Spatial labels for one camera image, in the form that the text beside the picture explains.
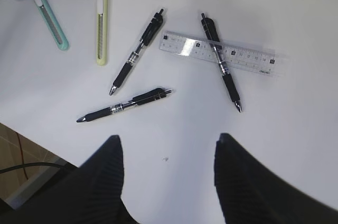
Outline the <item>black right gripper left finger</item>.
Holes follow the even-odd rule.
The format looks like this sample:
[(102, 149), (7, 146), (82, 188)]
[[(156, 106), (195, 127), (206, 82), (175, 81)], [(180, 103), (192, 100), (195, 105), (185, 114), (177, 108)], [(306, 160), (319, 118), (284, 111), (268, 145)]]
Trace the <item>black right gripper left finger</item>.
[(136, 223), (122, 202), (123, 185), (123, 149), (114, 135), (58, 184), (1, 215), (1, 223)]

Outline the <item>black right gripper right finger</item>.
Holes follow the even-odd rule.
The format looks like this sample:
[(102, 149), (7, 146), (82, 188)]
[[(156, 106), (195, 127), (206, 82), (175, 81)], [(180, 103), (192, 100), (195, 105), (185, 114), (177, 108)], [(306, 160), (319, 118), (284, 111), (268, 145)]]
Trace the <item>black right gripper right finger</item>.
[(226, 223), (337, 223), (337, 210), (293, 187), (222, 133), (214, 186)]

